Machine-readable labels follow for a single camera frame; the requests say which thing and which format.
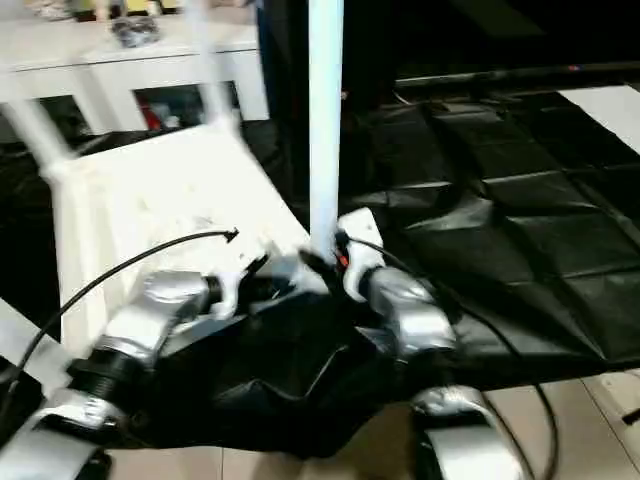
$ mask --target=white table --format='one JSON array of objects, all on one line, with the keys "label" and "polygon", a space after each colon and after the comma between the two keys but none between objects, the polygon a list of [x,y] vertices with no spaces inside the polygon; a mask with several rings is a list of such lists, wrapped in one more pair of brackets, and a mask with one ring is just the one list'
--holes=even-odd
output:
[{"label": "white table", "polygon": [[[0,45],[32,98],[73,96],[94,134],[145,130],[133,90],[202,80],[182,16],[158,17],[158,25],[160,41],[126,49],[108,24],[17,20],[0,25]],[[234,82],[244,119],[268,118],[253,10],[217,8],[208,25],[223,80]],[[0,92],[0,101],[10,100],[7,95]]]}]

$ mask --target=tiled floor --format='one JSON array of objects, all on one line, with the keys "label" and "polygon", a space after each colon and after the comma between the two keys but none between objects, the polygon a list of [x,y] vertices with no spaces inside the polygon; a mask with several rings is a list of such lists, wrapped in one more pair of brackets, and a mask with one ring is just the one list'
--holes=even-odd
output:
[{"label": "tiled floor", "polygon": [[[637,382],[640,392],[640,379]],[[593,381],[588,380],[587,385],[589,390],[582,381],[575,380],[545,387],[560,420],[562,457],[558,480],[640,480],[640,470],[632,461],[640,466],[640,449],[638,453],[633,451],[633,439],[640,441],[640,425],[625,427],[623,432],[623,427],[615,423],[618,416],[613,407],[599,407],[592,398]],[[502,390],[492,393],[492,397],[512,425],[534,469],[540,472],[548,450],[548,428],[533,389]],[[283,454],[218,448],[119,452],[114,479],[410,479],[407,414],[403,405],[390,406],[332,459],[301,463]],[[618,437],[626,442],[626,449]]]}]

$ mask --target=black cloth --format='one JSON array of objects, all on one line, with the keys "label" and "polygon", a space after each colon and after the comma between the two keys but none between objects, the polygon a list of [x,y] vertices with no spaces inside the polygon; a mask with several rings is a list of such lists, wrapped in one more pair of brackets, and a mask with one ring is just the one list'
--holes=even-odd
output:
[{"label": "black cloth", "polygon": [[[557,94],[394,107],[352,127],[341,210],[371,208],[385,246],[447,292],[453,380],[502,388],[640,365],[635,152]],[[331,455],[440,378],[430,356],[396,360],[382,319],[305,295],[163,361],[134,431],[160,447]]]},{"label": "black cloth", "polygon": [[0,249],[0,297],[41,325],[60,307],[51,193],[22,145],[0,145]]}]

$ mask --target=wire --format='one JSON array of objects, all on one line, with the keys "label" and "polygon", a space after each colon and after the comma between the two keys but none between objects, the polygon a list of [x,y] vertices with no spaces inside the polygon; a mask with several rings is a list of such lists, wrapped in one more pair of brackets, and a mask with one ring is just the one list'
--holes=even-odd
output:
[{"label": "wire", "polygon": [[536,475],[533,472],[533,467],[531,466],[529,457],[527,457],[524,452],[522,444],[513,432],[513,428],[511,428],[509,422],[507,422],[507,420],[502,416],[502,414],[498,410],[498,407],[496,407],[495,403],[493,403],[493,400],[489,398],[489,395],[487,395],[485,392],[481,392],[480,395],[482,396],[482,400],[484,401],[484,403],[487,405],[487,409],[489,410],[489,412],[491,412],[491,414],[496,418],[502,429],[509,437],[509,440],[511,440],[511,443],[513,444],[513,447],[515,448],[516,453],[518,454],[518,457],[520,459],[520,463],[524,467],[527,478],[533,480],[534,478],[536,478]]},{"label": "wire", "polygon": [[[418,281],[420,283],[423,283],[421,281],[420,275],[418,275],[409,265],[407,265],[405,262],[400,260],[398,257],[396,257],[391,252],[385,250],[381,246],[376,245],[375,243],[368,242],[366,240],[361,240],[359,238],[350,237],[350,236],[348,236],[346,234],[346,232],[339,232],[339,235],[343,236],[343,238],[346,238],[346,239],[348,239],[348,240],[350,240],[352,242],[359,243],[359,244],[364,245],[366,247],[372,248],[373,250],[376,250],[377,252],[379,252],[383,256],[385,256],[391,263],[393,263],[396,268],[399,268],[400,270],[404,270],[406,273],[408,273],[409,275],[414,277],[416,279],[416,281]],[[455,294],[453,291],[451,291],[451,289],[447,289],[447,291],[450,294],[452,294],[454,299],[458,300],[457,294]],[[460,305],[460,308],[464,309],[467,313],[473,315],[473,317],[476,320],[478,320],[485,327],[487,327],[489,330],[491,330],[491,332],[500,341],[500,343],[502,343],[505,346],[505,348],[509,351],[509,354],[511,356],[513,356],[514,358],[518,359],[521,363],[526,364],[524,358],[522,357],[522,354],[513,345],[513,343],[511,343],[511,341],[504,335],[504,333],[502,333],[495,325],[493,325],[491,322],[489,322],[485,318],[482,318],[482,317],[478,316],[475,312],[471,312],[468,309],[466,309],[462,305],[461,302],[458,301],[458,304]],[[544,408],[545,416],[547,417],[547,422],[549,424],[549,430],[550,430],[550,432],[549,432],[550,445],[549,445],[549,454],[548,454],[547,464],[545,466],[545,469],[542,472],[542,475],[541,475],[540,479],[541,480],[552,480],[553,478],[555,478],[555,476],[556,476],[556,474],[558,472],[558,466],[559,466],[559,461],[560,461],[560,430],[559,430],[559,427],[558,427],[558,418],[557,418],[557,415],[555,414],[555,412],[553,410],[553,407],[551,406],[551,402],[549,401],[549,398],[547,397],[547,394],[544,392],[542,386],[540,384],[538,384],[538,383],[533,383],[532,386],[535,389],[536,394],[540,398],[540,403],[542,403],[542,406]],[[524,449],[522,448],[522,445],[519,443],[518,439],[516,438],[515,434],[513,433],[513,430],[508,425],[506,420],[502,417],[502,415],[500,415],[498,413],[498,411],[495,408],[495,406],[493,405],[493,403],[488,403],[488,405],[490,405],[490,408],[493,410],[494,414],[496,414],[496,418],[502,424],[504,429],[507,431],[507,434],[508,434],[510,440],[514,443],[514,446],[516,448],[516,451],[517,451],[518,455],[520,455],[522,457],[524,468],[525,468],[525,470],[527,470],[527,474],[531,475],[531,478],[534,479],[535,477],[533,475],[533,469],[531,467],[531,462],[524,455]]]},{"label": "wire", "polygon": [[403,96],[401,96],[398,92],[396,92],[395,90],[393,90],[391,93],[393,93],[393,96],[396,97],[396,99],[400,102],[400,103],[404,103],[405,105],[413,105],[413,103],[411,103],[409,100],[407,100],[406,98],[404,98]]},{"label": "wire", "polygon": [[9,375],[9,378],[7,379],[7,381],[9,382],[9,388],[7,389],[4,402],[2,403],[2,408],[0,408],[0,427],[6,424],[6,420],[7,420],[6,417],[9,414],[11,403],[13,402],[13,397],[15,396],[16,390],[18,388],[18,384],[20,383],[20,374],[24,371],[24,368],[27,365],[29,358],[31,358],[31,356],[35,352],[36,348],[38,347],[38,344],[47,334],[47,331],[50,330],[54,325],[56,325],[62,319],[62,316],[65,313],[67,313],[67,311],[69,311],[71,307],[73,307],[76,303],[78,303],[78,301],[82,299],[85,295],[87,295],[91,290],[93,290],[95,287],[100,285],[102,282],[104,282],[108,278],[111,278],[116,273],[119,273],[125,268],[133,265],[134,263],[144,260],[145,258],[150,257],[151,255],[158,253],[161,250],[165,250],[169,247],[172,247],[174,245],[178,245],[180,243],[189,242],[191,240],[197,240],[199,238],[206,238],[206,237],[225,237],[227,239],[227,242],[230,242],[236,237],[237,234],[238,234],[237,231],[231,232],[228,230],[199,232],[199,233],[193,233],[191,235],[186,235],[184,237],[179,237],[165,243],[161,243],[160,245],[156,245],[155,247],[150,248],[149,250],[146,250],[136,255],[135,257],[131,257],[130,259],[125,260],[124,262],[122,262],[119,265],[116,265],[110,270],[107,270],[105,273],[103,273],[102,275],[100,275],[99,277],[95,278],[94,280],[89,282],[87,285],[82,287],[73,297],[71,297],[60,308],[60,310],[58,310],[45,322],[45,324],[42,326],[40,331],[36,334],[35,337],[33,337],[31,342],[29,343],[29,346],[27,347],[24,354],[22,355],[20,362],[13,369],[12,374]]}]

